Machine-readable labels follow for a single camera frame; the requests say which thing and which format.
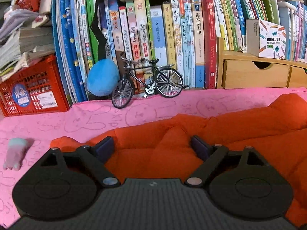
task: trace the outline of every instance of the metal rivet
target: metal rivet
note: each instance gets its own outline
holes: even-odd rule
[[[115,177],[107,177],[102,181],[105,185],[113,186],[118,183],[118,180]]]
[[[198,177],[190,177],[189,179],[187,179],[187,183],[190,185],[194,185],[194,186],[197,186],[201,184],[202,182],[203,182],[202,179]]]

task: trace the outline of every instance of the label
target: label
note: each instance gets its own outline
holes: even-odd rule
[[[53,96],[53,92],[46,92],[36,95],[37,99],[40,102],[40,105],[43,109],[57,107],[56,99]]]
[[[26,107],[30,104],[30,96],[26,87],[23,84],[16,84],[12,90],[13,100],[21,107]]]

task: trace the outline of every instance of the orange cushion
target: orange cushion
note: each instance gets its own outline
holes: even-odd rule
[[[85,144],[93,146],[106,136],[114,138],[115,151],[105,166],[121,182],[126,177],[185,180],[202,164],[189,146],[193,135],[231,150],[254,146],[292,185],[294,200],[287,217],[300,226],[307,223],[306,127],[307,103],[296,94],[284,94],[268,107],[209,119],[178,114],[167,120],[110,130]],[[73,151],[80,145],[62,137],[53,140],[50,147]]]

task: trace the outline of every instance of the pink toy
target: pink toy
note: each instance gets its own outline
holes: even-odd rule
[[[29,143],[23,138],[13,138],[9,141],[7,155],[3,164],[3,169],[20,170],[21,161],[25,156],[25,151]]]

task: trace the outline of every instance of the model bicycle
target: model bicycle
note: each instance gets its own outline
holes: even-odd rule
[[[181,74],[172,68],[172,65],[157,67],[156,64],[159,59],[155,59],[149,60],[149,65],[142,66],[142,63],[145,61],[144,58],[133,61],[132,59],[123,58],[122,55],[123,53],[121,54],[121,58],[125,63],[125,73],[112,92],[112,104],[115,108],[122,109],[129,104],[136,90],[131,80],[132,78],[145,87],[146,95],[157,92],[163,97],[173,98],[178,96],[185,87]],[[149,84],[143,83],[131,73],[131,71],[139,69],[145,69],[146,73],[151,73]]]

